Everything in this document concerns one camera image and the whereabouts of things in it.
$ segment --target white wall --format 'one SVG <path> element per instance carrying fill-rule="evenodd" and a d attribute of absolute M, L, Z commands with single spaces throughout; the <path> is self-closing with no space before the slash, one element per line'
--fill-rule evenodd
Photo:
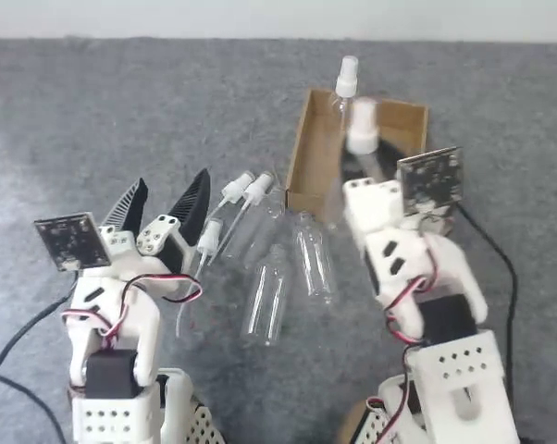
<path fill-rule="evenodd" d="M 557 0 L 0 0 L 0 37 L 557 42 Z"/>

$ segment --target plastic bottle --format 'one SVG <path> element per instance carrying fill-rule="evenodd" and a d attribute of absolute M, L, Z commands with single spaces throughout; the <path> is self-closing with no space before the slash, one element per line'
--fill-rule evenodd
<path fill-rule="evenodd" d="M 287 253 L 280 245 L 272 245 L 250 290 L 241 326 L 243 339 L 266 346 L 277 343 L 290 282 Z"/>
<path fill-rule="evenodd" d="M 267 252 L 284 215 L 284 190 L 275 187 L 264 200 L 245 214 L 238 225 L 223 258 L 229 263 L 250 270 Z"/>
<path fill-rule="evenodd" d="M 243 266 L 246 270 L 255 268 L 257 262 L 262 259 L 275 239 L 277 231 L 279 231 L 280 221 L 285 214 L 283 201 L 284 190 L 275 188 L 268 194 L 265 202 L 260 205 L 263 213 L 260 224 L 243 256 Z"/>
<path fill-rule="evenodd" d="M 300 213 L 298 217 L 293 241 L 307 294 L 314 300 L 333 303 L 337 294 L 336 281 L 324 236 L 309 213 Z"/>
<path fill-rule="evenodd" d="M 243 256 L 252 242 L 254 233 L 260 227 L 265 215 L 264 201 L 260 205 L 248 211 L 240 224 L 235 229 L 235 234 L 229 240 L 227 247 L 223 250 L 223 260 L 237 268 L 243 265 Z"/>
<path fill-rule="evenodd" d="M 358 68 L 359 60 L 355 56 L 347 55 L 342 59 L 336 88 L 329 98 L 330 112 L 339 119 L 342 129 L 346 125 L 350 102 L 356 95 Z"/>

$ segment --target brown cardboard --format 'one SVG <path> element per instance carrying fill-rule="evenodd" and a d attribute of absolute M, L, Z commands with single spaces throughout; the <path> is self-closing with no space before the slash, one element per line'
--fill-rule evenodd
<path fill-rule="evenodd" d="M 328 110 L 331 91 L 311 89 L 303 105 L 287 176 L 286 204 L 321 220 L 324 196 L 337 176 L 344 134 Z M 421 154 L 427 143 L 428 109 L 422 105 L 382 100 L 379 135 L 406 155 Z"/>

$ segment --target circuit board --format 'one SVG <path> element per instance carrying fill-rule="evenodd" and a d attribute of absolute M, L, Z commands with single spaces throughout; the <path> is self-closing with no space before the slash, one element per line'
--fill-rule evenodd
<path fill-rule="evenodd" d="M 36 220 L 34 226 L 60 271 L 111 265 L 91 213 Z"/>
<path fill-rule="evenodd" d="M 406 216 L 462 200 L 461 153 L 460 147 L 453 146 L 398 161 Z"/>

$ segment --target black cable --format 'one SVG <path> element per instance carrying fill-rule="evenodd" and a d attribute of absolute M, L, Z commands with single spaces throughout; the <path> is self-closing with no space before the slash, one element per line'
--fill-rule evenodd
<path fill-rule="evenodd" d="M 40 321 L 45 319 L 48 315 L 51 315 L 58 307 L 60 307 L 63 303 L 68 301 L 70 297 L 73 295 L 73 291 L 75 290 L 75 285 L 77 284 L 77 273 L 75 274 L 75 280 L 73 281 L 73 285 L 71 286 L 70 290 L 68 291 L 66 296 L 63 296 L 59 300 L 51 303 L 46 308 L 44 308 L 40 313 L 38 313 L 35 317 L 30 319 L 28 323 L 19 329 L 19 331 L 9 340 L 6 346 L 0 352 L 0 367 L 3 365 L 4 360 L 7 358 L 11 350 L 16 346 L 21 338 L 23 338 L 32 328 L 36 326 Z M 65 434 L 63 433 L 63 429 L 58 423 L 56 416 L 52 409 L 48 407 L 48 405 L 42 401 L 38 395 L 36 395 L 32 390 L 29 388 L 22 386 L 20 383 L 14 381 L 13 379 L 9 379 L 6 376 L 0 375 L 0 382 L 5 384 L 6 386 L 11 387 L 14 390 L 19 391 L 26 395 L 32 402 L 34 402 L 38 407 L 44 410 L 48 419 L 52 423 L 53 427 L 55 428 L 56 434 L 58 436 L 58 441 L 61 444 L 67 444 L 67 440 L 65 439 Z"/>
<path fill-rule="evenodd" d="M 517 299 L 519 297 L 519 279 L 517 273 L 515 272 L 513 263 L 509 256 L 502 250 L 499 244 L 491 238 L 491 236 L 484 230 L 474 218 L 468 213 L 468 211 L 458 203 L 457 209 L 462 214 L 462 216 L 467 220 L 467 222 L 484 238 L 484 240 L 492 247 L 492 250 L 502 259 L 502 261 L 507 265 L 509 273 L 511 274 L 511 300 L 509 301 L 509 312 L 507 313 L 507 323 L 506 323 L 506 355 L 505 355 L 505 371 L 507 372 L 507 395 L 511 408 L 514 407 L 514 385 L 513 385 L 513 323 L 515 319 L 515 311 L 517 309 Z"/>

